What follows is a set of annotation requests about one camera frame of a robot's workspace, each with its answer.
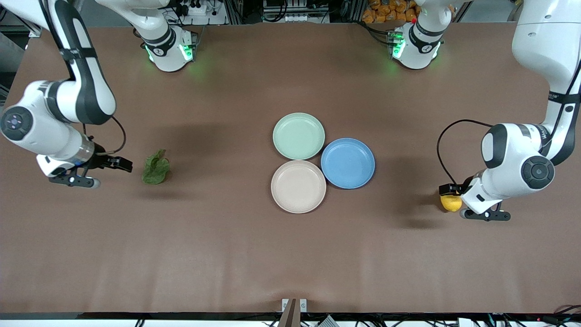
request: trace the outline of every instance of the table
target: table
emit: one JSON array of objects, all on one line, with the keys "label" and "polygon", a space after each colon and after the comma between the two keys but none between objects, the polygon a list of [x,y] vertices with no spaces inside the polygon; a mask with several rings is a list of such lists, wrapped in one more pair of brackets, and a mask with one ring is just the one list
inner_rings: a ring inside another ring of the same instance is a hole
[{"label": "table", "polygon": [[[99,189],[71,189],[0,140],[0,311],[262,312],[302,297],[323,312],[552,312],[581,302],[579,151],[547,190],[505,202],[509,222],[438,206],[444,127],[544,117],[548,85],[512,57],[514,29],[452,24],[434,63],[412,71],[352,24],[212,26],[197,61],[175,73],[148,62],[131,29],[90,29],[134,171],[95,170]],[[30,41],[8,104],[33,80],[66,77],[45,33]],[[319,118],[326,143],[354,137],[376,159],[367,186],[329,186],[304,215],[270,196],[287,161],[272,128],[297,111]],[[444,137],[457,179],[485,167],[485,132]],[[121,141],[114,122],[88,133],[107,148]],[[143,162],[159,148],[171,176],[146,186]]]}]

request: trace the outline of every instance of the green leaf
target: green leaf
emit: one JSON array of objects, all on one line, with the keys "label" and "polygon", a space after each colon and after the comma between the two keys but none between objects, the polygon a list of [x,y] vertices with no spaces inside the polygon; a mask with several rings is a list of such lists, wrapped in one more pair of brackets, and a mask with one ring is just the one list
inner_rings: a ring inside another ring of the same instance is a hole
[{"label": "green leaf", "polygon": [[170,171],[170,162],[163,158],[166,150],[159,149],[155,154],[145,159],[144,172],[141,174],[141,180],[148,185],[156,185],[166,178]]}]

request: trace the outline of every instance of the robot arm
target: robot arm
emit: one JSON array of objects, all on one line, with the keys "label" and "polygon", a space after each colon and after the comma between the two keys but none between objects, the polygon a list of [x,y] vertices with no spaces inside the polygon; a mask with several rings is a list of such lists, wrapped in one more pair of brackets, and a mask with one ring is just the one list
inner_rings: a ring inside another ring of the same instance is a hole
[{"label": "robot arm", "polygon": [[131,162],[105,155],[105,150],[70,123],[101,125],[115,112],[115,98],[101,72],[95,49],[75,8],[65,0],[0,0],[2,6],[48,29],[65,60],[71,78],[35,81],[22,99],[0,118],[2,134],[12,143],[32,151],[41,170],[55,183],[77,185],[76,168],[85,168],[79,186],[97,187],[86,177],[92,168],[131,171]]},{"label": "robot arm", "polygon": [[158,8],[170,0],[96,0],[127,19],[145,42],[149,60],[164,72],[174,72],[193,60],[196,34],[169,26]]},{"label": "robot arm", "polygon": [[427,67],[437,56],[442,44],[442,35],[452,21],[449,5],[452,0],[416,0],[422,7],[415,23],[406,23],[395,29],[391,42],[391,56],[411,69]]},{"label": "robot arm", "polygon": [[580,0],[525,2],[512,52],[521,65],[548,81],[547,114],[541,124],[503,123],[486,133],[481,149],[487,168],[469,178],[462,190],[469,208],[462,214],[465,218],[546,188],[554,179],[554,166],[573,152],[581,102],[580,41]]}]

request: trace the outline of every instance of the plate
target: plate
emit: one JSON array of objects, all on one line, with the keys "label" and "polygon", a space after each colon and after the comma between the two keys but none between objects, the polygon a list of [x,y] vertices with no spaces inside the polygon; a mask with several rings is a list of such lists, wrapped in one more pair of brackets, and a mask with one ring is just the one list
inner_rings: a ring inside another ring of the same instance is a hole
[{"label": "plate", "polygon": [[321,157],[323,174],[333,185],[342,189],[361,187],[375,172],[373,153],[363,142],[340,138],[325,148]]},{"label": "plate", "polygon": [[308,113],[295,112],[284,116],[274,126],[274,147],[292,160],[305,160],[317,154],[325,143],[325,129]]},{"label": "plate", "polygon": [[289,161],[280,166],[272,177],[270,191],[282,209],[304,214],[321,204],[327,183],[321,170],[307,161]]}]

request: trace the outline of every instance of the lemon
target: lemon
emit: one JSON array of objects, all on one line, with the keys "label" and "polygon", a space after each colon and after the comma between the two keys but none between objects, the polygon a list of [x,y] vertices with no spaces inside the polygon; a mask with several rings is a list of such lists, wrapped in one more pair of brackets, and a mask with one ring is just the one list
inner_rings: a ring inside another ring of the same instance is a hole
[{"label": "lemon", "polygon": [[440,196],[440,202],[444,206],[444,209],[456,212],[462,207],[462,199],[459,196]]}]

